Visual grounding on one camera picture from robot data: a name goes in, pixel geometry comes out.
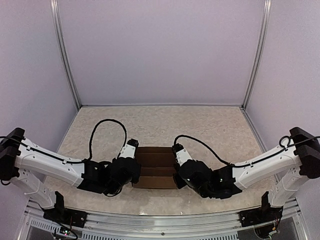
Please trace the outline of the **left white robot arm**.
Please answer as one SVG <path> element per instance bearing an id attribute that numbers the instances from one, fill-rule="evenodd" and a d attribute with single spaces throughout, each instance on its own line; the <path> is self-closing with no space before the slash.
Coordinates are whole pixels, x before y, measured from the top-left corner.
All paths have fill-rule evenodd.
<path id="1" fill-rule="evenodd" d="M 46 187 L 34 173 L 40 173 L 79 190 L 113 197 L 124 185 L 136 184 L 141 165 L 135 158 L 138 141 L 130 139 L 112 161 L 95 162 L 66 157 L 33 143 L 15 128 L 0 138 L 0 179 L 20 188 L 26 196 L 63 223 L 70 218 L 64 197 Z"/>

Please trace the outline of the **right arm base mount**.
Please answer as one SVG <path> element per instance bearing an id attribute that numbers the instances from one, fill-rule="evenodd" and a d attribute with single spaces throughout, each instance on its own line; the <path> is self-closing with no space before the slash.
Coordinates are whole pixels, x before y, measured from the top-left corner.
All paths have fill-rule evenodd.
<path id="1" fill-rule="evenodd" d="M 242 227 L 254 226 L 270 221 L 280 220 L 283 216 L 283 206 L 272 207 L 269 202 L 269 192 L 261 197 L 261 206 L 239 212 Z"/>

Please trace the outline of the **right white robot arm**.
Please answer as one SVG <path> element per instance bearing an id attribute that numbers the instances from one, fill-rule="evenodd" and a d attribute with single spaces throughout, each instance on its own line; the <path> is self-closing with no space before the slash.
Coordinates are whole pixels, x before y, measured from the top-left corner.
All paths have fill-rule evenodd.
<path id="1" fill-rule="evenodd" d="M 255 183 L 285 171 L 286 174 L 263 197 L 263 205 L 256 210 L 256 218 L 266 222 L 308 180 L 320 176 L 319 136 L 313 136 L 300 127 L 290 129 L 278 145 L 252 159 L 231 163 L 209 151 L 224 164 L 216 170 L 203 161 L 191 157 L 185 147 L 173 142 L 176 173 L 173 178 L 178 189 L 188 186 L 202 198 L 228 199 Z"/>

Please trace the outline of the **brown cardboard box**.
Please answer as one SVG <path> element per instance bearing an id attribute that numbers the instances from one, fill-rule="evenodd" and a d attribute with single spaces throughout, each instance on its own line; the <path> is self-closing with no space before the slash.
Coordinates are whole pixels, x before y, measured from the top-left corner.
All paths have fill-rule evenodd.
<path id="1" fill-rule="evenodd" d="M 143 146 L 136 151 L 135 158 L 141 165 L 135 189 L 175 190 L 176 159 L 171 147 Z"/>

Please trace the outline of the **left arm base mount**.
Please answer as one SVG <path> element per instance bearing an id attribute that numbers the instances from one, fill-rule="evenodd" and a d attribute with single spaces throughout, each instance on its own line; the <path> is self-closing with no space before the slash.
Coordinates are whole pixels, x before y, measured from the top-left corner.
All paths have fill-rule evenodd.
<path id="1" fill-rule="evenodd" d="M 64 197 L 55 191 L 55 202 L 53 207 L 43 209 L 43 217 L 56 223 L 69 225 L 71 227 L 84 228 L 88 213 L 81 210 L 66 208 Z"/>

